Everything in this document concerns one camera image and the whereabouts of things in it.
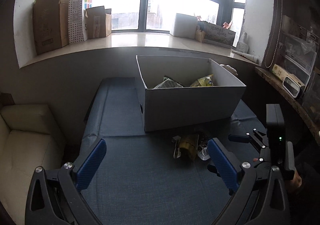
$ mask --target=silver screw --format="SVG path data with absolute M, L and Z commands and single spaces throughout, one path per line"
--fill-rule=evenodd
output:
M 42 171 L 42 167 L 41 166 L 38 166 L 37 168 L 36 168 L 36 172 L 41 172 Z
M 242 167 L 243 167 L 243 168 L 250 168 L 250 166 L 251 166 L 251 164 L 248 163 L 248 162 L 243 162 L 243 163 L 242 163 Z
M 70 168 L 72 167 L 72 163 L 66 162 L 66 163 L 63 165 L 63 167 L 64 167 L 65 169 L 70 169 Z
M 277 166 L 274 165 L 274 166 L 272 167 L 272 170 L 275 172 L 275 171 L 279 171 L 280 169 L 279 169 L 279 167 L 277 167 Z

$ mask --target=blue gripper pad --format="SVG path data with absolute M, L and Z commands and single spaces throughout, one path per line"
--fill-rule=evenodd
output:
M 238 174 L 242 170 L 239 160 L 217 138 L 208 141 L 208 152 L 226 187 L 236 192 L 239 188 Z
M 87 189 L 106 152 L 106 142 L 101 139 L 76 173 L 76 189 L 78 192 Z

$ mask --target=sofa armrest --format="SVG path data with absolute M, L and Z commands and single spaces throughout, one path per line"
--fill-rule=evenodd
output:
M 0 114 L 11 130 L 51 135 L 60 149 L 66 141 L 47 105 L 12 105 L 1 109 Z

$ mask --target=open cardboard box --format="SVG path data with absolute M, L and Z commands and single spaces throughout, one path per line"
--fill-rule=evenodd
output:
M 145 131 L 174 128 L 230 117 L 246 86 L 218 63 L 206 58 L 136 56 L 136 88 Z M 214 74 L 213 87 L 189 87 Z M 164 75 L 185 88 L 153 89 Z

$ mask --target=human hand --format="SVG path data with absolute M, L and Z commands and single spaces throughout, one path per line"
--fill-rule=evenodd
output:
M 294 171 L 293 179 L 289 181 L 284 181 L 284 185 L 288 193 L 293 193 L 295 190 L 300 188 L 300 186 L 302 185 L 302 178 L 298 174 L 297 170 Z

